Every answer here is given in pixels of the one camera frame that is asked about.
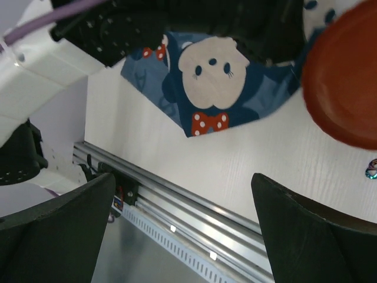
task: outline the white plastic part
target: white plastic part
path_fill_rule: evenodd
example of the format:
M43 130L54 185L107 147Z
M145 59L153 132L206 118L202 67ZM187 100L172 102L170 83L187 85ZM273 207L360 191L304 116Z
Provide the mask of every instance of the white plastic part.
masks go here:
M52 190L61 195L68 193L87 182L79 165L65 160L46 143L41 143L43 157L48 161L48 167L28 183Z
M33 0L18 25L49 11L50 1ZM5 46L0 54L0 147L59 91L104 68L67 40L52 40L49 31L54 25L31 33L9 48Z

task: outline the cartoon bear print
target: cartoon bear print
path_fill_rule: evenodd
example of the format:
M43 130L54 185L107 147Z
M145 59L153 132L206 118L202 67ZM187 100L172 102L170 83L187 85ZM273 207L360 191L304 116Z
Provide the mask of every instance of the cartoon bear print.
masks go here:
M186 136L199 136L259 118L242 104L250 65L229 37L207 37L178 46L169 33L164 60L169 73L163 81L167 101L177 103Z
M155 56L158 61L163 61L166 56L166 45L164 40L166 40L165 35L161 44L157 47L155 51L153 51L149 47L144 47L142 49L136 49L134 52L130 54L130 57L135 61L139 61L141 59L146 59L151 56Z
M336 0L305 0L304 32L307 40L316 29L324 29L336 19Z

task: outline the aluminum rail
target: aluminum rail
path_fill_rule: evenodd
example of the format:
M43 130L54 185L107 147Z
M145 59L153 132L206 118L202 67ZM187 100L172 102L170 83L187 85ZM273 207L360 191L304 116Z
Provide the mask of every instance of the aluminum rail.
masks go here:
M86 163L88 155L95 168L104 162L135 179L140 184L135 210L175 227L174 234L199 253L216 255L236 282L274 282L258 224L89 143L75 145L75 162Z

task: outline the black bracket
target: black bracket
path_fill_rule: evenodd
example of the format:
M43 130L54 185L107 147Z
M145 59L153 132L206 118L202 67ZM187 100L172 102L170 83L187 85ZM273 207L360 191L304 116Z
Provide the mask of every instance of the black bracket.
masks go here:
M51 0L53 8L71 0ZM166 31L232 37L249 60L297 58L306 44L303 0L112 0L58 21L51 30L112 67L135 50L156 50Z
M123 200L128 205L135 205L139 183L133 178L119 172L110 165L99 162L98 174L111 173L115 176L116 190L115 196Z
M29 120L12 133L0 148L0 186L26 182L48 167L41 141L41 132Z

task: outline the gray floor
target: gray floor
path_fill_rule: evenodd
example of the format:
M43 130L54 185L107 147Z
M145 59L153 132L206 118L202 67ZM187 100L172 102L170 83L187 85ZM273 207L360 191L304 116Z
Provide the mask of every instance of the gray floor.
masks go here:
M124 218L108 224L92 283L205 283Z

